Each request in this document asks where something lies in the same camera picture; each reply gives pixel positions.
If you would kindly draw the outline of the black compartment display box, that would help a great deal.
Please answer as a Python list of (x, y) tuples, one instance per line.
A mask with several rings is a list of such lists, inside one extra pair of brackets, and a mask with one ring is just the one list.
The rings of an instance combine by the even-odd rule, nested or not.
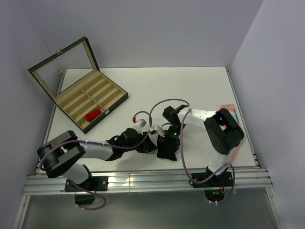
[[(87, 37), (28, 69), (56, 106), (83, 133), (88, 133), (129, 97), (128, 93), (100, 71)], [(92, 122), (86, 114), (100, 109)]]

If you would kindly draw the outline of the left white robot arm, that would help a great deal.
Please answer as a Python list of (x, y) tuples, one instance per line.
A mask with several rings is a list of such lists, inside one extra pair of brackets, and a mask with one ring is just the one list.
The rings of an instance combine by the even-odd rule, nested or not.
[(79, 159), (93, 158), (108, 162), (121, 158), (129, 151), (150, 153), (157, 146), (148, 134), (127, 128), (120, 135), (104, 142), (93, 142), (79, 139), (69, 130), (38, 148), (40, 169), (49, 178), (63, 176), (71, 185), (76, 184), (81, 190), (88, 190), (92, 187), (93, 176), (86, 165), (77, 163)]

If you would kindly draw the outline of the black striped sock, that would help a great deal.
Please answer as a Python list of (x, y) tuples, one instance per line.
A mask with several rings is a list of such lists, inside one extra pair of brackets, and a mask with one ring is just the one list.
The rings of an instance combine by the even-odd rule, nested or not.
[(176, 158), (176, 151), (177, 150), (171, 150), (165, 145), (164, 137), (161, 137), (160, 135), (157, 138), (157, 157), (160, 159), (167, 159), (171, 161), (177, 161)]

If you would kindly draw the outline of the red santa sock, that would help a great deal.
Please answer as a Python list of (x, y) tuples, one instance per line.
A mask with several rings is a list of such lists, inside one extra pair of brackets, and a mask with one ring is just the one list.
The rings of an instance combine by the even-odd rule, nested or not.
[(93, 111), (87, 113), (85, 117), (86, 117), (86, 120), (90, 123), (101, 114), (102, 114), (102, 111), (100, 109), (96, 109), (96, 110), (93, 110)]

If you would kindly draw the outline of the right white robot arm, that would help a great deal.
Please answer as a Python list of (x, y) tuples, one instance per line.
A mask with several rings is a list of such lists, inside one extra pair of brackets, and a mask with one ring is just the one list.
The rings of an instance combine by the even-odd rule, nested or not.
[(227, 170), (230, 152), (244, 139), (243, 130), (230, 112), (225, 108), (205, 111), (181, 105), (176, 109), (168, 106), (163, 111), (163, 117), (170, 126), (165, 130), (164, 136), (158, 136), (157, 157), (176, 161), (176, 151), (182, 144), (179, 138), (181, 130), (186, 125), (201, 127), (207, 131), (215, 149), (206, 169), (206, 180), (211, 186), (217, 186), (223, 179), (222, 174)]

